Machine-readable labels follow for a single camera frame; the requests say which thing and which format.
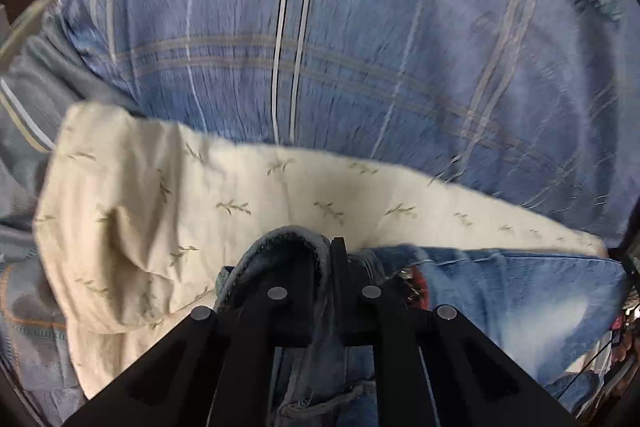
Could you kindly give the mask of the blue denim jeans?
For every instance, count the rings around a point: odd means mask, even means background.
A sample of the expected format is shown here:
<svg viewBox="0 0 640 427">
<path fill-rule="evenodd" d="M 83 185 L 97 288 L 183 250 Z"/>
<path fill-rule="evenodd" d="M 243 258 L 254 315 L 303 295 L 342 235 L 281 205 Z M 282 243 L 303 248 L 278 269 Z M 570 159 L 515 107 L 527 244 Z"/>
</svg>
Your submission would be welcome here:
<svg viewBox="0 0 640 427">
<path fill-rule="evenodd" d="M 274 369 L 270 423 L 276 426 L 374 426 L 373 351 L 345 348 L 337 337 L 330 295 L 329 241 L 305 230 L 272 231 L 216 280 L 216 308 L 231 308 L 276 264 L 286 245 L 310 247 L 320 261 L 318 329 L 305 350 L 286 349 Z M 574 413 L 596 394 L 601 378 L 570 366 L 605 334 L 626 297 L 620 263 L 600 257 L 397 245 L 353 251 L 349 262 L 375 285 L 396 283 L 410 303 L 460 311 L 521 369 Z"/>
</svg>

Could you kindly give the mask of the cream leaf-print blanket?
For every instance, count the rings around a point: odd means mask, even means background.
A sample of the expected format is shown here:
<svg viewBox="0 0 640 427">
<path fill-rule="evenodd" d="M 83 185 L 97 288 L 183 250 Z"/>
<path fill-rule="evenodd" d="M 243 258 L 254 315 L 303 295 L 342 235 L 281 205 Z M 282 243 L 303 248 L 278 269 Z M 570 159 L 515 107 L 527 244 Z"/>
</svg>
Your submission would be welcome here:
<svg viewBox="0 0 640 427">
<path fill-rule="evenodd" d="M 416 170 L 235 144 L 99 103 L 67 111 L 34 225 L 87 397 L 213 303 L 221 269 L 285 225 L 355 249 L 605 253 L 596 236 Z"/>
</svg>

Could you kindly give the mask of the blue plaid duvet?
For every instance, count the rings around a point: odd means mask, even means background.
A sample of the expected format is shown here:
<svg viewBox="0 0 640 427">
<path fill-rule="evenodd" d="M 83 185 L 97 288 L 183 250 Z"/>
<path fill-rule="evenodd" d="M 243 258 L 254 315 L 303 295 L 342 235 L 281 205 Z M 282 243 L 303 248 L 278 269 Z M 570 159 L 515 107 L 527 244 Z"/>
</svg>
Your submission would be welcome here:
<svg viewBox="0 0 640 427">
<path fill-rule="evenodd" d="M 393 162 L 619 244 L 639 198 L 637 0 L 63 0 L 146 116 Z"/>
</svg>

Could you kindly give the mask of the grey plaid pillow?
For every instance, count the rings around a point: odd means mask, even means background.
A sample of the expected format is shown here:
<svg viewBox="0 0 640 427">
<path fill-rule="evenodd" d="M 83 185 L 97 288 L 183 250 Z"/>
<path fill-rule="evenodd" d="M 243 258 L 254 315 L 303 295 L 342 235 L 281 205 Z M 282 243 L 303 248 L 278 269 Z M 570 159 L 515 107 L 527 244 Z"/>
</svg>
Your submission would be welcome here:
<svg viewBox="0 0 640 427">
<path fill-rule="evenodd" d="M 84 100 L 139 110 L 81 60 L 60 2 L 35 0 L 1 46 L 1 400 L 25 425 L 62 425 L 85 402 L 32 233 L 58 128 Z"/>
</svg>

